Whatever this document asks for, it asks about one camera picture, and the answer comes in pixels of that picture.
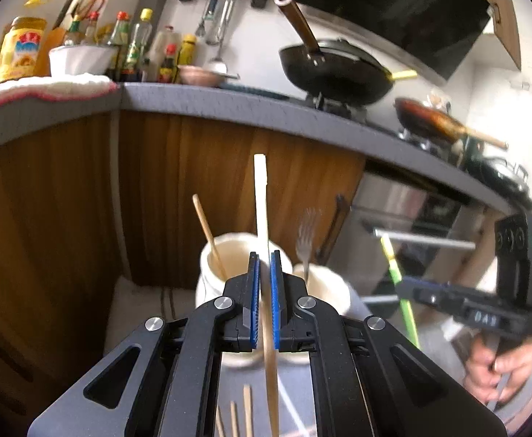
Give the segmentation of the person's right hand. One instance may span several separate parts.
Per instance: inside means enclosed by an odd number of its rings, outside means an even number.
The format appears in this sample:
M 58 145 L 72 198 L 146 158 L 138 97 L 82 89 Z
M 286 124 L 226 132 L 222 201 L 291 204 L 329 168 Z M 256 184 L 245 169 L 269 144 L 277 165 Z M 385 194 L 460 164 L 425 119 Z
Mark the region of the person's right hand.
M 532 340 L 504 354 L 496 353 L 477 334 L 465 362 L 463 387 L 482 403 L 508 401 L 532 376 Z

